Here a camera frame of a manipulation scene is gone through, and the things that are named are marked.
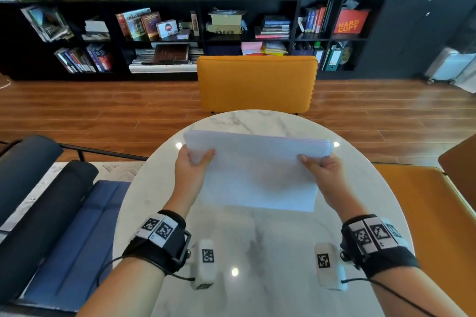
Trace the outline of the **person's right hand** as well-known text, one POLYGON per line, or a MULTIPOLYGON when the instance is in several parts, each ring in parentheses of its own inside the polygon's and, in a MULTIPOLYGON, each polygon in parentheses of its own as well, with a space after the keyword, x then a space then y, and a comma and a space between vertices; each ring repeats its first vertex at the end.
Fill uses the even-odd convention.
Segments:
POLYGON ((323 176, 316 184, 323 197, 342 222, 370 214, 348 183, 344 164, 334 153, 321 162, 323 176))

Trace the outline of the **stack of white paper sheets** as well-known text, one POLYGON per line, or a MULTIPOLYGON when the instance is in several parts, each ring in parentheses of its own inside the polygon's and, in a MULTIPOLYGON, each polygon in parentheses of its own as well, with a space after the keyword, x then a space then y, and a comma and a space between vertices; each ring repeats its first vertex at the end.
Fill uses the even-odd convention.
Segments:
POLYGON ((216 151, 200 192, 214 205, 313 212, 318 194, 313 175, 299 155, 328 157, 330 140, 309 140, 231 132, 184 133, 193 162, 216 151))

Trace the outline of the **person's right forearm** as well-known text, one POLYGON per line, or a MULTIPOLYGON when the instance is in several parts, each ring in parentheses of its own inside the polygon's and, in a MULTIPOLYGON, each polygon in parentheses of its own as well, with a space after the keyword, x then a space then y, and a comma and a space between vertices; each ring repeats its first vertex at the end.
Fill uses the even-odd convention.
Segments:
MULTIPOLYGON (((437 317, 468 317, 467 314, 429 277, 416 267, 400 266, 378 273, 372 280, 437 317)), ((428 317, 381 286, 372 284, 385 317, 428 317)))

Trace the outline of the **orange upholstered chair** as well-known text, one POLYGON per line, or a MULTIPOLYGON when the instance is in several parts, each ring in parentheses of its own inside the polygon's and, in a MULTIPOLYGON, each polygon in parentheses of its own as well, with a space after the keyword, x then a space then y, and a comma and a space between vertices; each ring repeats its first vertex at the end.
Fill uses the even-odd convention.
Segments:
POLYGON ((211 113, 310 109, 318 61, 314 56, 201 56, 201 107, 211 113))

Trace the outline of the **pink folder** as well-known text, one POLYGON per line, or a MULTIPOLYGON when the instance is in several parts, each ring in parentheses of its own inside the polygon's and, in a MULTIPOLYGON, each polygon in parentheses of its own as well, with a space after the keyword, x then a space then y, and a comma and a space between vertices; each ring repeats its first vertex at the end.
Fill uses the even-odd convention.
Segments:
POLYGON ((262 52, 263 42, 262 41, 241 42, 240 48, 241 48, 241 54, 243 56, 263 55, 263 52, 262 52))

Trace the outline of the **stack of dark thin books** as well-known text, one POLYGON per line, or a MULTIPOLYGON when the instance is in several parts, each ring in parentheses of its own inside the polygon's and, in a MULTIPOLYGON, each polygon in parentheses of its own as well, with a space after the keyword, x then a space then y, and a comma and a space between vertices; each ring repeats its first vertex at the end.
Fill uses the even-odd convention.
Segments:
POLYGON ((264 15, 255 27, 256 39, 289 39, 291 20, 283 15, 264 15))

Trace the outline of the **orange chair with brown backrest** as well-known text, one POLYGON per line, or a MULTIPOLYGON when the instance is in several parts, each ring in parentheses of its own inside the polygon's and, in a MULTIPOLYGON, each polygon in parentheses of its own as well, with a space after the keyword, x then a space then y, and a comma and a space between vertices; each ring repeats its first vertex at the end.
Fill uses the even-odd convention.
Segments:
POLYGON ((438 163, 374 166, 401 206, 422 270, 476 317, 476 134, 438 163))

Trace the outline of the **row of upright blue books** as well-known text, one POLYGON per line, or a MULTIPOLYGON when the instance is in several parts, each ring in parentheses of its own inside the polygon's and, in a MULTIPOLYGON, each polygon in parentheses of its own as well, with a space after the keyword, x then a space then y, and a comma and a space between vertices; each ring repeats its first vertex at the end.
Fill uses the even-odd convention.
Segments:
POLYGON ((333 7, 333 0, 304 3, 304 6, 300 8, 297 20, 298 35, 325 33, 333 7))

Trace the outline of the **red orange book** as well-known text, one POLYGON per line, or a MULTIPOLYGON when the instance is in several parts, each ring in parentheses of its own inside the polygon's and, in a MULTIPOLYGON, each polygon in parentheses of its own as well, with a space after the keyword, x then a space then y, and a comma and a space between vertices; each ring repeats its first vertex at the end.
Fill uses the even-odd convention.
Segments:
POLYGON ((342 8, 337 18, 334 34, 360 34, 370 10, 342 8))

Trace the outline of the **blue seat cushion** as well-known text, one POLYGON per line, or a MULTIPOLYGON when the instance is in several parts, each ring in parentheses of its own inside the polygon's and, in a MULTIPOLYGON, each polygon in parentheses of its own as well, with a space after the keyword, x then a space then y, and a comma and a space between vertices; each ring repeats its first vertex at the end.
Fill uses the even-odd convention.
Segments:
POLYGON ((119 211, 130 182, 99 180, 79 211, 39 266, 21 301, 39 308, 78 312, 111 272, 119 211))

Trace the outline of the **row of blue red books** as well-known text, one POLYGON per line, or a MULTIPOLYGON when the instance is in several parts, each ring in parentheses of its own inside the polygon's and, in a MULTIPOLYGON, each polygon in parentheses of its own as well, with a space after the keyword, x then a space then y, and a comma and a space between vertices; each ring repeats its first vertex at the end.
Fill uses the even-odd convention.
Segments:
POLYGON ((110 73, 114 59, 104 44, 92 43, 84 48, 60 48, 55 57, 70 74, 110 73))

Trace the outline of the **small stack of white papers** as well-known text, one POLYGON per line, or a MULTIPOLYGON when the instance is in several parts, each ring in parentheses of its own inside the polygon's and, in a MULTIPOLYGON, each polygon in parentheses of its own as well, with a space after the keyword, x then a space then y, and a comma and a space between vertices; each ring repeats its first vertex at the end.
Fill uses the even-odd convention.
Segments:
POLYGON ((84 32, 81 38, 87 42, 107 42, 110 41, 110 32, 106 23, 95 16, 84 21, 84 32))

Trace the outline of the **black bolster cushion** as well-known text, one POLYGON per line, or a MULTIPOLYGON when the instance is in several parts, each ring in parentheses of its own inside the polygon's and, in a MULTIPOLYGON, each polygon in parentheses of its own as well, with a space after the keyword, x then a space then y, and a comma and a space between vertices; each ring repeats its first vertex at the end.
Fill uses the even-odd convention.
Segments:
POLYGON ((0 243, 0 305, 24 290, 71 223, 97 175, 91 163, 69 162, 0 243))
POLYGON ((32 135, 0 153, 0 226, 39 183, 63 148, 54 140, 32 135))

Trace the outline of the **leaning row of magazines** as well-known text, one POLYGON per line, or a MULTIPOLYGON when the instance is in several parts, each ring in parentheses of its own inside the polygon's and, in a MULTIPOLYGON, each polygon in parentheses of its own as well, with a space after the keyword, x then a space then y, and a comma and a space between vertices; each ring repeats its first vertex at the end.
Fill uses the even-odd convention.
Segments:
POLYGON ((74 37, 66 19, 56 7, 29 6, 21 8, 21 12, 45 43, 74 37))

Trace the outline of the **black metal bench frame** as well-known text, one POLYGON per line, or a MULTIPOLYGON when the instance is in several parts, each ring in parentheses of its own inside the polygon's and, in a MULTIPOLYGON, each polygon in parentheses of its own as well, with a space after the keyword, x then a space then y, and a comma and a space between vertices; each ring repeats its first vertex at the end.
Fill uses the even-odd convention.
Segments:
MULTIPOLYGON (((9 151, 11 148, 13 148, 15 145, 21 143, 23 140, 18 139, 14 140, 11 142, 3 141, 0 140, 0 145, 3 147, 0 148, 0 157, 2 157, 7 151, 9 151)), ((144 156, 138 156, 138 155, 133 155, 133 154, 127 154, 127 153, 120 153, 120 152, 111 152, 111 151, 105 151, 105 150, 99 150, 99 149, 94 149, 94 148, 87 148, 87 147, 82 147, 82 146, 74 146, 74 145, 68 145, 68 144, 61 144, 55 142, 58 146, 60 146, 63 150, 71 150, 75 151, 78 155, 78 160, 82 162, 86 162, 86 157, 84 153, 91 153, 91 154, 97 154, 101 156, 108 156, 111 158, 122 158, 122 159, 130 159, 130 160, 135 160, 135 161, 147 161, 148 157, 144 156)))

